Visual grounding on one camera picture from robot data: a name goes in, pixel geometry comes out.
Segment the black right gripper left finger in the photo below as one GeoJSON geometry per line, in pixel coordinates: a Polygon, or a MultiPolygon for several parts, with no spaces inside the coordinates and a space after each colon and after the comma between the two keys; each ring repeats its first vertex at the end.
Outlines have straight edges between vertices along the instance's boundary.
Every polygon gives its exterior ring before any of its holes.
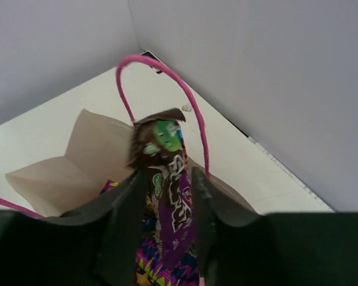
{"type": "Polygon", "coordinates": [[[47,221],[73,227],[103,220],[102,231],[89,231],[99,236],[92,273],[102,285],[132,285],[147,191],[147,172],[136,170],[110,191],[47,221]]]}

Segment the purple blue candy bag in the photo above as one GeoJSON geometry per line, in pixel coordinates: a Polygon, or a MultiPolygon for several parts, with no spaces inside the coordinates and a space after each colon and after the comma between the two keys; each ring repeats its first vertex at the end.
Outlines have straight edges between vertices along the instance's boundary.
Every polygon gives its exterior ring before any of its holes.
{"type": "Polygon", "coordinates": [[[146,196],[143,234],[137,249],[137,285],[199,285],[190,180],[163,190],[157,176],[146,196]]]}

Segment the paper bag with pink handles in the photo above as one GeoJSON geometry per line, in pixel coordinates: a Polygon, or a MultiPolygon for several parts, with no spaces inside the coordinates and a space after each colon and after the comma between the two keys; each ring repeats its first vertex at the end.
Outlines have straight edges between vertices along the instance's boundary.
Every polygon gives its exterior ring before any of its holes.
{"type": "MultiPolygon", "coordinates": [[[[137,122],[127,125],[111,117],[81,111],[63,156],[6,175],[10,185],[32,205],[32,210],[0,199],[0,217],[59,217],[110,191],[136,170],[142,170],[128,166],[132,132],[137,122]]],[[[191,186],[194,167],[200,168],[223,193],[253,211],[236,190],[210,174],[209,164],[200,166],[188,156],[191,186]]]]}

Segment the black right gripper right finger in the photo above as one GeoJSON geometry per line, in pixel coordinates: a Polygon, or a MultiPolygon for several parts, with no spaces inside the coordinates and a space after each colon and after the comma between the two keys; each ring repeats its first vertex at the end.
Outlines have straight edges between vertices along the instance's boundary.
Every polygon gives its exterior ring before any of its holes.
{"type": "Polygon", "coordinates": [[[192,169],[193,218],[199,272],[205,285],[243,285],[255,253],[252,224],[262,218],[192,169]]]}

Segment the purple chocolate pack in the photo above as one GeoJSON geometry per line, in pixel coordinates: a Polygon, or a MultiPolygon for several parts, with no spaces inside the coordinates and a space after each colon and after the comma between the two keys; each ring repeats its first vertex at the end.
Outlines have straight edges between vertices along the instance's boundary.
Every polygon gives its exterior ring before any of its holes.
{"type": "Polygon", "coordinates": [[[164,265],[172,269],[195,240],[192,186],[180,122],[184,114],[172,108],[134,125],[128,166],[147,172],[146,201],[155,215],[155,241],[164,265]]]}

